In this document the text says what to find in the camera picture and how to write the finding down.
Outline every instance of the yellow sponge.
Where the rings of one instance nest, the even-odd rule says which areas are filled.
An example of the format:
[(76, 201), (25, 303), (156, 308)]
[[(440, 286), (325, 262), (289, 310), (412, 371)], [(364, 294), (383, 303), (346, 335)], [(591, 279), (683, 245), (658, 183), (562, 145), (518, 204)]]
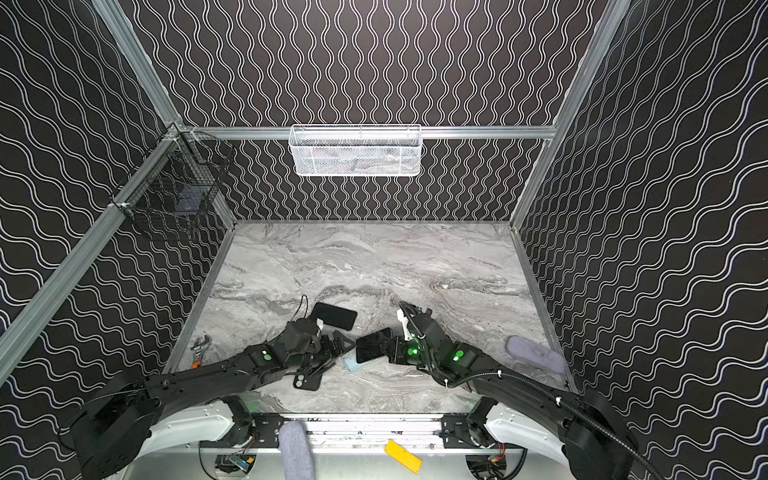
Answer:
[(416, 458), (411, 452), (404, 449), (400, 445), (397, 445), (392, 440), (389, 440), (389, 443), (386, 445), (384, 452), (386, 452), (387, 455), (394, 458), (398, 462), (402, 463), (402, 466), (406, 467), (413, 473), (419, 473), (419, 469), (422, 467), (421, 459)]

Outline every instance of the gray sponge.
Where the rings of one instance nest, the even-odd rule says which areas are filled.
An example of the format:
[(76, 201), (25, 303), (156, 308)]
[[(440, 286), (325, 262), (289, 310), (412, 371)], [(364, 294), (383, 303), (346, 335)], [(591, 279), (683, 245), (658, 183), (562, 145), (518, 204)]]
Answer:
[(530, 366), (536, 366), (558, 375), (564, 375), (568, 367), (565, 359), (559, 353), (517, 335), (507, 339), (507, 353)]
[(277, 439), (286, 480), (315, 480), (315, 465), (304, 424), (296, 420), (286, 422), (280, 427)]

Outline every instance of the gray marble tabletop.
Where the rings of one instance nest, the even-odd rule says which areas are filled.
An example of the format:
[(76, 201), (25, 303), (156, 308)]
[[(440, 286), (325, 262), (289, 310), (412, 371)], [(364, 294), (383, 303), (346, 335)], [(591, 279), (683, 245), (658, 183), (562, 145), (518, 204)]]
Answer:
[[(396, 299), (424, 308), (456, 340), (552, 386), (563, 379), (513, 359), (510, 335), (547, 340), (506, 224), (501, 223), (245, 223), (192, 339), (214, 342), (204, 363), (276, 336), (300, 297), (358, 312), (357, 338), (390, 326), (402, 332)], [(181, 360), (191, 362), (189, 350)], [(253, 411), (467, 412), (477, 401), (464, 389), (439, 386), (414, 367), (377, 359), (350, 372), (339, 361), (318, 392), (291, 381), (243, 395)]]

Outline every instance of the white cable clip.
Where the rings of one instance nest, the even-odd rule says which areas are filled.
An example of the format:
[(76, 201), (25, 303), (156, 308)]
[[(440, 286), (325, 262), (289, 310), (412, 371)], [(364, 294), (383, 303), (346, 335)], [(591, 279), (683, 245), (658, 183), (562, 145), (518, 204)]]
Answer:
[(402, 312), (401, 309), (397, 310), (397, 320), (399, 320), (400, 323), (402, 323), (402, 333), (406, 338), (406, 342), (409, 342), (413, 337), (411, 336), (411, 333), (408, 331), (408, 317)]

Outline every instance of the black wavy-patterned wall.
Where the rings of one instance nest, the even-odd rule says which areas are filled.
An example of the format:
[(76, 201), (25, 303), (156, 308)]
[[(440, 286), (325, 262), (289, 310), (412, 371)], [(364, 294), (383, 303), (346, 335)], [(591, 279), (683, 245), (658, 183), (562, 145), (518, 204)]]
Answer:
[(187, 124), (552, 124), (606, 0), (121, 0)]
[(0, 478), (79, 476), (56, 429), (121, 370), (161, 372), (222, 240), (215, 214), (193, 243), (124, 223), (0, 389)]
[(768, 2), (634, 2), (521, 229), (667, 478), (768, 476), (767, 105)]
[(0, 2), (0, 333), (165, 128), (89, 2)]
[(284, 141), (240, 144), (222, 192), (250, 220), (509, 220), (540, 140), (425, 141), (416, 177), (300, 177)]

